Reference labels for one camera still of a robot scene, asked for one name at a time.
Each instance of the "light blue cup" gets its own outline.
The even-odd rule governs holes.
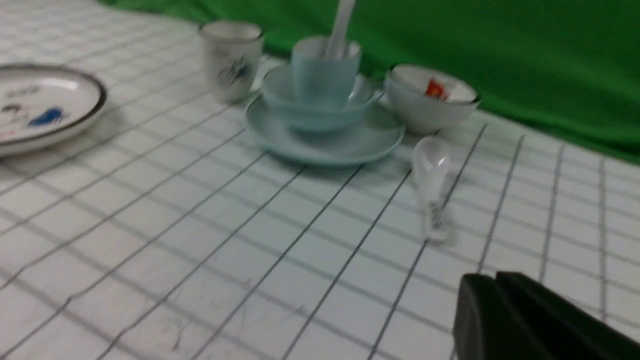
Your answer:
[[[297,101],[303,104],[341,108],[355,84],[362,48],[351,42],[342,59],[324,59],[328,41],[328,37],[304,38],[293,47],[293,88]]]

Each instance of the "table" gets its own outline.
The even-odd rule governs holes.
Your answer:
[[[424,242],[416,139],[339,170],[265,154],[200,73],[196,25],[0,0],[0,63],[109,88],[76,138],[0,164],[0,358],[449,360],[460,276],[521,271],[640,340],[640,170],[478,111],[454,236]],[[264,56],[260,74],[281,60]]]

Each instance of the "plate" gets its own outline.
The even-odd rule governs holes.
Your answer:
[[[287,127],[269,110],[262,96],[246,109],[246,130],[265,149],[302,163],[322,166],[359,165],[378,160],[402,141],[404,126],[379,104],[363,121],[333,133],[301,133]]]
[[[94,116],[106,99],[104,85],[78,70],[50,65],[2,66],[0,146],[67,130]]]
[[[41,136],[29,140],[20,142],[10,142],[6,144],[0,144],[0,158],[21,154],[23,152],[29,152],[44,147],[51,146],[55,143],[62,142],[68,138],[71,138],[80,132],[84,131],[87,127],[91,126],[96,120],[99,119],[98,113],[95,116],[88,117],[82,121],[76,122],[74,125],[67,126],[64,129],[56,131],[47,136]]]

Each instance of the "green backdrop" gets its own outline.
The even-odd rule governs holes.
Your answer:
[[[196,22],[260,24],[287,54],[330,32],[337,0],[101,0]],[[359,0],[362,70],[412,62],[465,79],[481,107],[640,163],[640,0]]]

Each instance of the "white spoon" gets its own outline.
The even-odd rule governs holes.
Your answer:
[[[340,0],[333,22],[333,31],[324,51],[324,59],[339,60],[345,57],[347,29],[355,3],[356,0]]]
[[[426,137],[413,149],[413,180],[422,208],[422,235],[442,243],[449,237],[449,219],[440,203],[442,185],[449,172],[449,146],[435,136]]]

